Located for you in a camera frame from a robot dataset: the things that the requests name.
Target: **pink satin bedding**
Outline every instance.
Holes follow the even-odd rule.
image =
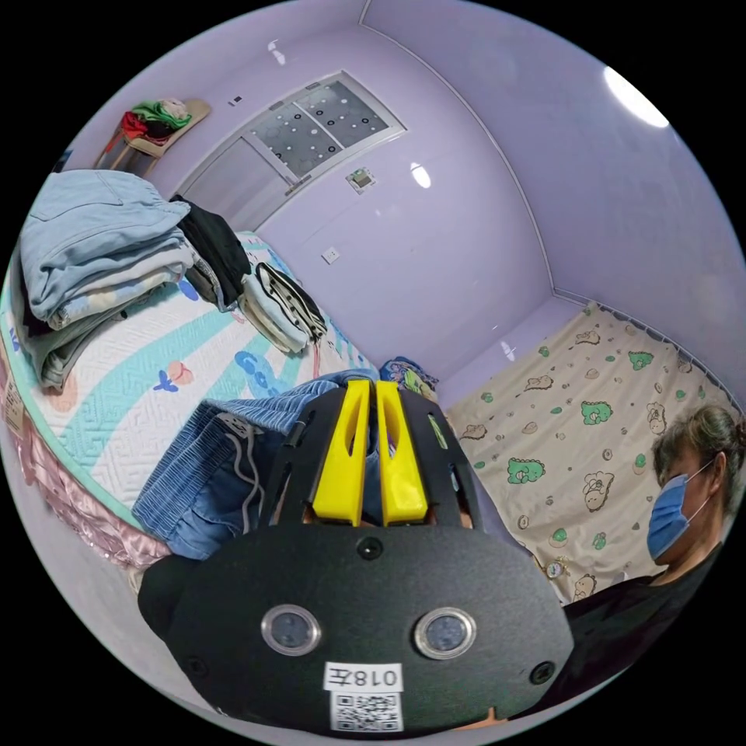
[[[0,359],[2,392],[7,378],[5,362]],[[3,416],[4,408],[5,397],[0,396]],[[87,493],[60,465],[27,413],[23,414],[23,438],[17,437],[10,429],[9,433],[26,484],[36,483],[54,513],[95,552],[116,565],[138,569],[144,569],[171,553],[165,544],[125,523]]]

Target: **mattress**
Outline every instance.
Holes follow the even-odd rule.
[[[252,263],[294,277],[256,234],[237,235]],[[374,367],[326,313],[326,338],[286,355],[240,312],[220,313],[183,281],[102,331],[59,394],[39,386],[19,348],[7,278],[0,316],[10,371],[39,435],[84,490],[138,529],[131,507],[201,400],[276,396],[319,375]]]

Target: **blue surgical mask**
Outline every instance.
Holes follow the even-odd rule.
[[[692,476],[682,474],[670,479],[655,501],[653,514],[650,516],[650,527],[647,529],[647,548],[654,560],[657,560],[681,538],[697,513],[707,505],[709,497],[697,508],[691,518],[687,518],[682,513],[687,482],[694,479],[711,463],[712,461],[705,464]]]

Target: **green clothing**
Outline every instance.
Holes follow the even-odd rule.
[[[192,118],[191,114],[187,114],[184,119],[176,119],[175,117],[172,117],[171,114],[163,108],[160,101],[143,101],[131,111],[146,122],[161,121],[175,130],[180,130],[182,127],[188,125]]]

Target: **green dinosaur print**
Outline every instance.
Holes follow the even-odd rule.
[[[510,484],[526,484],[541,479],[546,473],[544,465],[536,459],[511,458],[507,463],[507,481]]]
[[[614,410],[606,402],[581,402],[580,411],[583,414],[584,425],[598,425],[606,422]]]
[[[653,362],[654,355],[650,352],[630,352],[629,362],[632,363],[634,371],[641,371]]]

